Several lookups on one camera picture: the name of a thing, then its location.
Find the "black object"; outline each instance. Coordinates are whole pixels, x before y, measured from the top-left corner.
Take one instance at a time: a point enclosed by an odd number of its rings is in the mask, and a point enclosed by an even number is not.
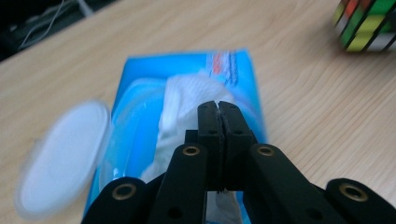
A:
[[[252,223],[396,223],[396,210],[363,184],[335,179],[320,189],[277,147],[258,144],[236,105],[198,107],[198,130],[186,131],[168,170],[148,184],[109,183],[87,223],[205,223],[208,190],[244,191]]]

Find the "white wipe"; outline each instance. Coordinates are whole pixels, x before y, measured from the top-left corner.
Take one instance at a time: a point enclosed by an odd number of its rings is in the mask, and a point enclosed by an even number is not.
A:
[[[168,78],[154,162],[143,172],[143,181],[149,182],[166,171],[175,148],[184,144],[186,130],[198,129],[198,105],[208,101],[232,103],[233,96],[222,83],[206,74]],[[235,193],[209,192],[206,219],[218,223],[242,223]]]

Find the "puzzle cube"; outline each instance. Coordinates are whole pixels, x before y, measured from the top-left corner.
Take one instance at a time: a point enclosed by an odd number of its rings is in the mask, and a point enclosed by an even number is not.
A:
[[[342,0],[332,18],[346,51],[396,50],[396,0]]]

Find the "wood grain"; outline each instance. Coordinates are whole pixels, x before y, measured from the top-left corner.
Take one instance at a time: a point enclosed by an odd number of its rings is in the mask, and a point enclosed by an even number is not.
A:
[[[129,55],[246,48],[267,132],[313,183],[356,179],[396,205],[396,54],[344,53],[337,0],[119,1],[0,64],[0,223],[29,151],[68,108],[109,106]],[[79,223],[86,192],[37,223]]]

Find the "open plastic lid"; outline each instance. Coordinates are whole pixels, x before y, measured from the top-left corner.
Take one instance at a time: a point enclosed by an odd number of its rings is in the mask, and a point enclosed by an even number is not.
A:
[[[89,101],[65,113],[36,144],[22,169],[15,208],[26,219],[43,219],[66,208],[86,188],[104,154],[110,113]]]

